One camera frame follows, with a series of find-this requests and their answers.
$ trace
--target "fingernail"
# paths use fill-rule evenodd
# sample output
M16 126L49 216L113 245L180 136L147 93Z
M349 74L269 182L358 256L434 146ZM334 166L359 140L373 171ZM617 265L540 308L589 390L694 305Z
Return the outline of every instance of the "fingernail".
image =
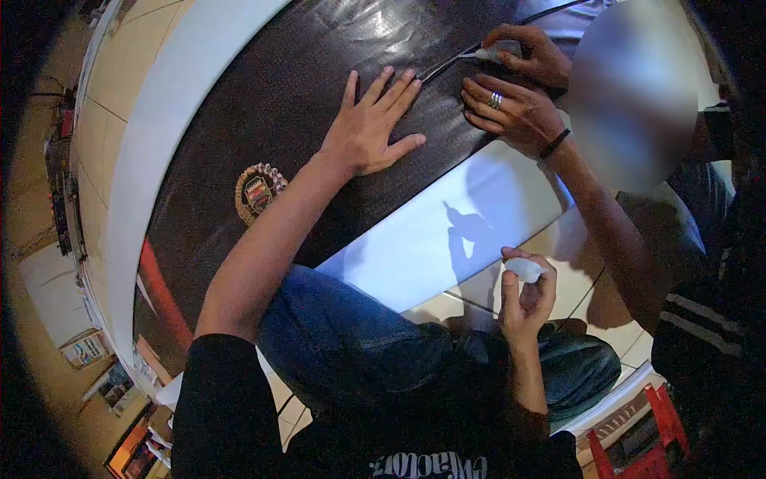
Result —
M519 279L512 271L503 271L502 273L502 283L503 284L513 284L513 281L518 281Z

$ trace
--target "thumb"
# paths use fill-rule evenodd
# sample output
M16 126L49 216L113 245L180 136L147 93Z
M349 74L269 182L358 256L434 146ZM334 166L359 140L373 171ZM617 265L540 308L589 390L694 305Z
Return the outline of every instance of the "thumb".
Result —
M509 51L499 51L497 53L497 57L511 70L517 71L520 74L524 74L528 77L532 76L534 64L531 60L519 58Z
M418 148L419 146L424 145L425 143L426 143L426 136L421 133L408 135L405 138L400 139L393 145L386 148L386 151L385 151L386 160L387 160L386 163L389 165L393 165L402 156Z
M503 313L514 313L519 306L519 277L511 271L503 271L500 286L500 309Z

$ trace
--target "hand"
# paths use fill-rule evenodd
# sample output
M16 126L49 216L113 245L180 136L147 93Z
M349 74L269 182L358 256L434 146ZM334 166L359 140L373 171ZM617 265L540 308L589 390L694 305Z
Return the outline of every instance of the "hand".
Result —
M542 90L533 91L487 75L463 80L466 119L475 127L508 138L519 151L537 156L564 131L564 122ZM500 109L489 105L492 92L503 95Z
M526 258L548 271L541 274L537 283L526 283L519 296L519 278L511 271L502 273L502 306L499 322L503 336L511 352L537 350L537 333L551 316L556 301L556 268L540 254L529 254L518 248L504 247L502 258Z
M388 168L426 143L425 135L414 134L388 145L391 131L421 88L419 80L413 81L414 71L407 70L381 97L383 87L393 73L392 67L386 67L354 105L357 73L351 72L340 113L332 122L318 155L340 162L354 175L369 175Z
M572 62L548 38L542 28L502 24L486 36L482 48L487 48L498 40L516 40L532 52L532 57L528 60L509 52L500 52L497 57L508 68L548 87L568 87Z

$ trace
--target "emblem logo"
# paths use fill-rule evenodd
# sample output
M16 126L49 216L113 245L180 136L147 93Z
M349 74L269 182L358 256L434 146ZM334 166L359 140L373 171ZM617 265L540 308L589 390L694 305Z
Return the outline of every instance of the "emblem logo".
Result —
M286 186L287 180L268 163L245 169L234 188L234 206L242 221L252 225Z

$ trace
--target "gold emblem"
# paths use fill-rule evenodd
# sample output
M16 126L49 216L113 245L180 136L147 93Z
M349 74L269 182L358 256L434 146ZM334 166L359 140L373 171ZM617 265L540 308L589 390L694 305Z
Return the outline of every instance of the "gold emblem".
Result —
M286 186L287 180L268 163L258 163L244 170L234 189L234 205L242 221L252 225Z

